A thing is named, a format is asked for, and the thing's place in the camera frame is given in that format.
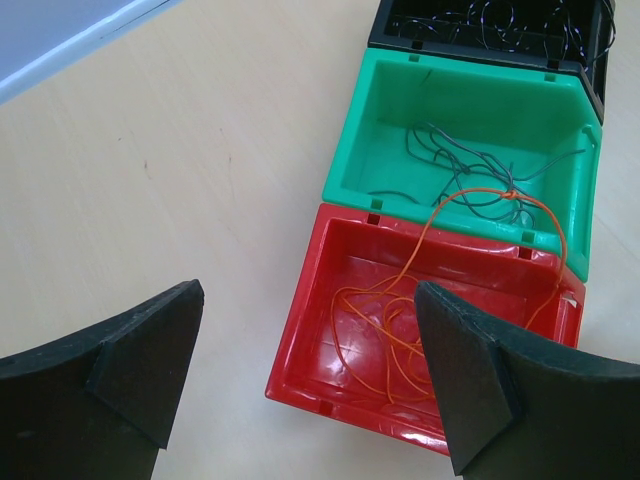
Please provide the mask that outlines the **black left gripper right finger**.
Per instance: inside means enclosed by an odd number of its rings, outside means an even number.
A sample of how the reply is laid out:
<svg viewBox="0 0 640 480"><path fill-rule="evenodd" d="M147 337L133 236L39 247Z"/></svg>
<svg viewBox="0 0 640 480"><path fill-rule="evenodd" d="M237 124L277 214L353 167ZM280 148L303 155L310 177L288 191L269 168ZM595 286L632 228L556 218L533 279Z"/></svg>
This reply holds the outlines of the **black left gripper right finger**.
<svg viewBox="0 0 640 480"><path fill-rule="evenodd" d="M638 365L548 340L432 282L415 304L456 475L638 478Z"/></svg>

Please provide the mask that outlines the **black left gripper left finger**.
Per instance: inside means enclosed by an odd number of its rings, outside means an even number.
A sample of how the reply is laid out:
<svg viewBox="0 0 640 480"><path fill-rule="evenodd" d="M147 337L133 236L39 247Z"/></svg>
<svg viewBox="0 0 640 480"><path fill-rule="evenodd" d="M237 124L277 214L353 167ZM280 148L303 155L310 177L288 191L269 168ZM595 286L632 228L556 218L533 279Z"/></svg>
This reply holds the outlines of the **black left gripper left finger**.
<svg viewBox="0 0 640 480"><path fill-rule="evenodd" d="M4 479L148 479L167 448L204 291L181 282L1 360Z"/></svg>

